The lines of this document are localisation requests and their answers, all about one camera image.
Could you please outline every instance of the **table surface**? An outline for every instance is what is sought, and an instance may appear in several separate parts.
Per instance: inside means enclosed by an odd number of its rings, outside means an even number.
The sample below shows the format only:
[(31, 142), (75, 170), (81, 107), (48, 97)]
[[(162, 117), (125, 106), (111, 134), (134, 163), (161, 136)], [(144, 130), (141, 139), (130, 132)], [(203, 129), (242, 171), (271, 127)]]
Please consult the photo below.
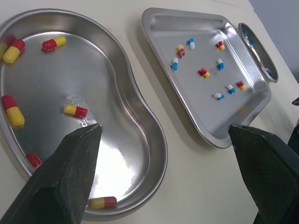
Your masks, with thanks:
[[(159, 191), (135, 213), (107, 223), (252, 224), (257, 207), (244, 185), (233, 148), (211, 147), (198, 135), (141, 29), (141, 15), (149, 7), (220, 14), (235, 27), (240, 22), (248, 24), (279, 73), (279, 81), (270, 84), (271, 101), (251, 126), (288, 142), (299, 117), (299, 110), (291, 104), (299, 96), (299, 88), (248, 0), (10, 0), (1, 6), (0, 22), (26, 10), (47, 7), (88, 16), (119, 40), (138, 87), (166, 135), (169, 162)], [(25, 184), (4, 148), (7, 145), (0, 134), (0, 216)]]

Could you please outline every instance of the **tray rim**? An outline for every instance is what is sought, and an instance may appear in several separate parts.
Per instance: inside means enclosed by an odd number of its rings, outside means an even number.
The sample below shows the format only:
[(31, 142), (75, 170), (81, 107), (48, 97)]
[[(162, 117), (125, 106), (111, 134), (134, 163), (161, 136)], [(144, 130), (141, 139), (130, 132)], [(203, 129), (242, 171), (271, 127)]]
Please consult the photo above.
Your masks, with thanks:
[[(157, 117), (155, 116), (155, 114), (153, 113), (153, 111), (149, 108), (149, 106), (147, 105), (146, 101), (144, 100), (138, 86), (137, 86), (137, 82), (135, 80), (134, 74), (133, 74), (133, 70), (131, 67), (131, 63), (129, 61), (128, 55), (125, 52), (124, 48), (122, 47), (122, 45), (120, 44), (120, 42), (102, 25), (100, 25), (97, 21), (90, 19), (87, 16), (84, 16), (82, 14), (73, 12), (73, 11), (69, 11), (69, 10), (62, 10), (62, 9), (56, 9), (56, 8), (39, 8), (39, 9), (33, 9), (33, 10), (28, 10), (19, 14), (14, 15), (13, 17), (9, 18), (8, 20), (4, 21), (2, 24), (0, 24), (0, 37), (2, 37), (5, 32), (16, 22), (21, 21), (22, 19), (26, 18), (27, 16), (31, 16), (31, 15), (35, 15), (35, 14), (52, 14), (52, 13), (58, 13), (58, 14), (68, 14), (68, 15), (72, 15), (72, 16), (76, 16), (76, 17), (80, 17), (84, 20), (87, 20), (88, 22), (94, 24), (95, 26), (97, 26), (99, 29), (102, 29), (105, 33), (107, 33), (109, 35), (109, 37), (115, 41), (115, 43), (118, 45), (118, 47), (121, 49), (123, 56), (125, 57), (125, 61), (127, 64), (127, 73), (128, 76), (130, 78), (132, 87), (139, 99), (139, 101), (141, 102), (141, 104), (144, 106), (144, 108), (150, 113), (150, 115), (152, 116), (152, 118), (156, 121), (156, 123), (158, 124), (158, 127), (161, 131), (161, 136), (163, 139), (163, 150), (164, 150), (164, 154), (165, 154), (165, 159), (164, 159), (164, 163), (163, 163), (163, 169), (162, 172), (159, 176), (158, 181), (156, 182), (155, 186), (149, 191), (147, 192), (147, 194), (142, 198), (142, 200), (140, 200), (137, 203), (133, 203), (130, 206), (124, 207), (121, 210), (116, 210), (116, 211), (109, 211), (109, 210), (89, 210), (89, 209), (85, 209), (84, 211), (84, 218), (87, 219), (91, 219), (93, 221), (95, 220), (99, 220), (99, 218), (105, 218), (108, 220), (112, 220), (115, 218), (120, 218), (120, 217), (124, 217), (127, 216), (129, 214), (131, 214), (132, 212), (138, 210), (139, 208), (141, 208), (144, 204), (146, 204), (158, 191), (165, 173), (166, 173), (166, 169), (167, 169), (167, 164), (168, 164), (168, 146), (167, 146), (167, 140), (166, 140), (166, 136), (164, 133), (164, 130), (159, 122), (159, 120), (157, 119)], [(3, 96), (3, 80), (1, 80), (1, 96)], [(32, 173), (34, 172), (31, 164), (28, 162), (28, 160), (26, 159), (25, 154), (23, 153), (20, 145), (18, 144), (16, 137), (14, 135), (14, 132), (12, 131), (12, 127), (8, 124), (6, 116), (5, 116), (5, 112), (3, 109), (0, 109), (0, 127), (1, 127), (1, 134), (0, 137), (2, 139), (2, 142), (5, 142), (6, 145), (9, 148), (5, 148), (5, 151), (9, 151), (9, 159), (11, 161), (11, 163), (13, 164), (13, 166), (15, 167), (15, 169), (20, 172), (21, 176), (23, 178), (28, 178), (32, 175)]]
[[(191, 11), (182, 11), (182, 10), (173, 10), (173, 9), (164, 9), (164, 8), (155, 8), (155, 7), (151, 7), (146, 9), (143, 14), (142, 14), (142, 30), (143, 33), (151, 47), (151, 49), (153, 50), (156, 58), (158, 59), (160, 65), (162, 66), (164, 72), (166, 73), (166, 76), (168, 77), (172, 87), (175, 89), (180, 101), (182, 102), (185, 110), (187, 111), (193, 125), (195, 126), (196, 130), (198, 131), (198, 133), (200, 134), (200, 136), (210, 145), (215, 146), (217, 148), (228, 148), (230, 146), (232, 146), (230, 137), (227, 137), (226, 139), (217, 139), (214, 136), (212, 136), (211, 134), (208, 133), (208, 131), (206, 130), (206, 128), (203, 126), (203, 124), (201, 123), (200, 119), (196, 119), (193, 115), (192, 115), (192, 111), (191, 109), (188, 107), (187, 104), (187, 98), (184, 97), (184, 93), (182, 91), (180, 91), (180, 87), (176, 85), (176, 81), (174, 80), (175, 77), (169, 74), (170, 69), (168, 68), (168, 66), (166, 67), (165, 63), (164, 63), (164, 59), (162, 57), (160, 57), (159, 52), (162, 53), (162, 51), (159, 49), (159, 46), (156, 44), (155, 42), (155, 38), (153, 37), (151, 30), (150, 30), (150, 20), (152, 17), (156, 16), (156, 15), (173, 15), (173, 16), (184, 16), (184, 17), (190, 17), (190, 18), (204, 18), (204, 19), (214, 19), (214, 20), (224, 20), (226, 23), (229, 23), (230, 26), (236, 31), (235, 27), (232, 25), (232, 23), (225, 18), (222, 15), (216, 15), (216, 14), (207, 14), (207, 13), (199, 13), (199, 12), (191, 12)], [(240, 41), (242, 42), (242, 44), (244, 45), (244, 48), (246, 49), (246, 51), (248, 51), (250, 57), (252, 58), (251, 53), (249, 52), (249, 50), (247, 49), (246, 45), (244, 44), (243, 40), (241, 39), (241, 37), (239, 36)], [(268, 96), (267, 96), (267, 102), (265, 103), (265, 105), (258, 105), (256, 108), (258, 108), (258, 113), (254, 116), (254, 118), (261, 112), (261, 110), (269, 103), (269, 101), (271, 100), (271, 91), (269, 89), (268, 83), (266, 82), (264, 76), (261, 73), (261, 76), (264, 80), (265, 85), (267, 86), (268, 89)]]

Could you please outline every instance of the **pill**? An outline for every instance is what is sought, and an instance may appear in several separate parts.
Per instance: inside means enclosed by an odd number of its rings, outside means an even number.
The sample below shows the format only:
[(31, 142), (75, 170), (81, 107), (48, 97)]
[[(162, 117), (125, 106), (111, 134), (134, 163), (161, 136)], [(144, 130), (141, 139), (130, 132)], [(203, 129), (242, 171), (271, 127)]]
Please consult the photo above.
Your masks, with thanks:
[(232, 85), (228, 85), (227, 88), (228, 88), (229, 94), (232, 94), (235, 92), (235, 88)]
[(219, 68), (220, 68), (220, 69), (224, 69), (224, 63), (223, 63), (223, 61), (222, 61), (221, 59), (218, 59), (218, 60), (217, 60), (217, 63), (218, 63), (218, 65), (219, 65)]
[(208, 78), (210, 76), (210, 73), (205, 68), (199, 70), (199, 74), (200, 76), (204, 76), (205, 78)]
[(0, 57), (2, 58), (5, 54), (6, 50), (10, 45), (15, 41), (15, 36), (12, 34), (7, 35), (4, 37), (4, 40), (0, 43)]
[(34, 169), (37, 169), (43, 163), (35, 153), (29, 153), (28, 155), (26, 155), (26, 158)]
[(172, 70), (176, 71), (178, 69), (178, 58), (175, 57), (172, 62)]
[(191, 50), (195, 49), (195, 42), (193, 38), (190, 38), (187, 44), (190, 45)]
[(116, 204), (116, 197), (100, 197), (89, 200), (89, 208), (91, 209), (112, 209)]
[(79, 106), (65, 105), (64, 112), (67, 114), (74, 115), (76, 117), (83, 118), (87, 114), (87, 109), (79, 107)]
[(1, 97), (1, 101), (10, 122), (14, 126), (22, 126), (25, 123), (25, 119), (14, 98), (12, 96), (6, 95)]
[(245, 86), (245, 84), (244, 84), (243, 81), (238, 82), (238, 83), (237, 83), (237, 86), (238, 86), (239, 88), (241, 88), (242, 90), (245, 90), (245, 89), (246, 89), (246, 86)]
[(269, 76), (271, 76), (273, 78), (272, 73), (271, 73), (271, 71), (268, 68), (266, 68), (266, 71), (269, 74)]
[(225, 49), (225, 46), (222, 41), (218, 42), (217, 47), (220, 48), (221, 50)]
[(24, 47), (25, 47), (24, 41), (20, 39), (15, 40), (3, 55), (3, 60), (6, 63), (13, 63), (17, 59), (17, 57), (19, 56), (19, 54), (21, 53)]
[(184, 50), (184, 47), (182, 45), (178, 46), (178, 52), (179, 52), (180, 57), (185, 55), (185, 50)]
[(60, 37), (45, 41), (43, 43), (43, 49), (44, 50), (52, 50), (61, 45), (64, 45), (65, 43), (66, 43), (66, 38), (64, 36), (60, 36)]
[(225, 97), (225, 96), (224, 96), (223, 94), (221, 94), (221, 93), (216, 93), (214, 96), (217, 98), (217, 100), (221, 100), (221, 99), (223, 99), (223, 98)]

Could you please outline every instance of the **round metal bowl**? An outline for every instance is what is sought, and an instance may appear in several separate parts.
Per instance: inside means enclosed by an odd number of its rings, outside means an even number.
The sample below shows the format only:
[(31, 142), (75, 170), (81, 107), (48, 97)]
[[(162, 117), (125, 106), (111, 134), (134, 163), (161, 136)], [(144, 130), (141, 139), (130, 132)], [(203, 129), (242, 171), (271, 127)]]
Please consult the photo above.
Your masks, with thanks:
[[(0, 125), (1, 141), (19, 162), (15, 166), (30, 175), (34, 170), (26, 154), (36, 153), (45, 161), (66, 134), (101, 123), (103, 134), (89, 197), (115, 196), (118, 203), (111, 210), (87, 207), (85, 218), (116, 219), (143, 206), (164, 177), (167, 145), (116, 38), (95, 21), (58, 9), (13, 17), (0, 27), (0, 42), (4, 44), (12, 35), (26, 46), (13, 64), (0, 61), (1, 95), (15, 98), (25, 126), (11, 128), (3, 109)], [(44, 41), (58, 36), (66, 37), (64, 46), (41, 50)], [(87, 117), (65, 116), (61, 113), (65, 104), (88, 108)]]
[(239, 24), (239, 32), (267, 81), (276, 83), (278, 81), (276, 67), (255, 33), (245, 23)]

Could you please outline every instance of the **metal tray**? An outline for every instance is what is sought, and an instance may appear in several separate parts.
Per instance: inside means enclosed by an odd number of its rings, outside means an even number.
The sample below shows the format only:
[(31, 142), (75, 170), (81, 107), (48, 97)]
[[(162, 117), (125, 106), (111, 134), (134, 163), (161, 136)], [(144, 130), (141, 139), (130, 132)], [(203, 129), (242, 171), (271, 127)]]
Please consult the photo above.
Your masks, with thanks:
[(277, 83), (278, 72), (276, 67), (255, 33), (245, 23), (240, 23), (238, 28), (240, 37), (245, 42), (248, 50), (262, 71), (264, 77), (266, 77), (269, 82)]
[[(267, 82), (232, 24), (219, 15), (149, 8), (142, 15), (142, 28), (199, 134), (216, 147), (231, 146), (229, 124), (250, 124), (271, 99)], [(186, 44), (190, 38), (195, 40), (194, 50)], [(219, 41), (225, 50), (216, 48)], [(180, 44), (186, 55), (173, 72), (171, 63)], [(225, 64), (221, 71), (216, 69), (219, 58)], [(198, 75), (202, 67), (210, 71), (209, 78)], [(245, 91), (236, 87), (241, 80)], [(226, 88), (230, 84), (237, 89), (232, 95)], [(225, 98), (216, 100), (217, 92)]]
[[(0, 62), (1, 94), (12, 95), (25, 117), (22, 129), (12, 129), (0, 110), (2, 139), (22, 168), (33, 173), (26, 154), (36, 153), (45, 161), (66, 134), (101, 123), (90, 198), (115, 196), (118, 204), (112, 210), (87, 208), (85, 217), (115, 219), (143, 206), (164, 177), (167, 145), (116, 38), (95, 21), (58, 9), (13, 17), (0, 27), (0, 41), (7, 35), (26, 43), (13, 64)], [(42, 42), (62, 35), (67, 39), (64, 46), (41, 50)], [(65, 116), (65, 104), (88, 108), (89, 113), (84, 119)]]

